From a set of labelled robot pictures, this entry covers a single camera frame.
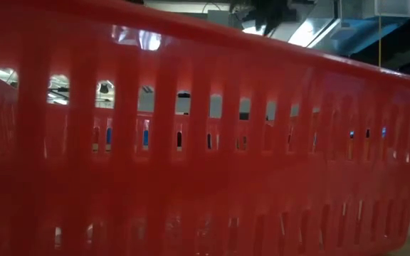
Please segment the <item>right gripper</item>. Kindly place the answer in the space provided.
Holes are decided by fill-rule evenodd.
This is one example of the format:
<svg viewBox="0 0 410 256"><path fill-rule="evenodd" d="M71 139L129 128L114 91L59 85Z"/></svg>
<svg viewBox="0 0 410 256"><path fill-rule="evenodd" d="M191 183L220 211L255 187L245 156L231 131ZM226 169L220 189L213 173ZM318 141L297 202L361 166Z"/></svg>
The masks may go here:
<svg viewBox="0 0 410 256"><path fill-rule="evenodd" d="M264 31L267 22L268 36L282 20L296 20L298 17L297 9L291 8L288 0L231 0L231 10L237 7L244 12L244 18L255 19L257 31Z"/></svg>

